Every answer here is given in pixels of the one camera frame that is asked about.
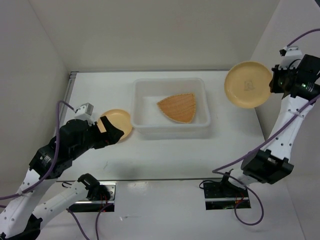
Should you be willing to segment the beige plate with bear print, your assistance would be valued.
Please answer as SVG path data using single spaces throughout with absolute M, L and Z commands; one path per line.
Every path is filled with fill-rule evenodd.
M 233 66 L 225 77 L 225 95 L 237 107 L 256 108 L 270 97 L 272 77 L 271 71 L 259 62 L 241 62 Z

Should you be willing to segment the woven bamboo fan-shaped tray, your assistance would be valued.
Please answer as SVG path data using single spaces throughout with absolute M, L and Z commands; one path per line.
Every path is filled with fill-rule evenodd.
M 190 124 L 196 115 L 194 93 L 181 93 L 166 97 L 156 103 L 159 110 L 170 120 Z

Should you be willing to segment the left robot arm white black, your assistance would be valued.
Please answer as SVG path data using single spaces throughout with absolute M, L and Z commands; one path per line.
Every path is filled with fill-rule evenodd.
M 66 190 L 40 204 L 48 189 L 75 159 L 90 149 L 114 145 L 124 135 L 107 117 L 99 120 L 104 132 L 96 122 L 89 124 L 86 120 L 69 120 L 59 126 L 56 136 L 36 152 L 17 193 L 0 214 L 2 240 L 35 240 L 50 220 L 75 202 L 107 197 L 107 189 L 86 173 Z

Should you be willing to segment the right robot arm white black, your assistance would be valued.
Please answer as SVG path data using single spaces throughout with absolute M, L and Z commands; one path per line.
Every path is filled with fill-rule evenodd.
M 319 57 L 305 54 L 289 59 L 285 66 L 275 65 L 269 84 L 271 93 L 282 94 L 278 118 L 268 139 L 240 159 L 241 167 L 230 170 L 219 184 L 220 193 L 231 196 L 238 188 L 252 183 L 270 185 L 285 178 L 294 169 L 290 163 L 292 146 L 307 114 L 320 97 Z

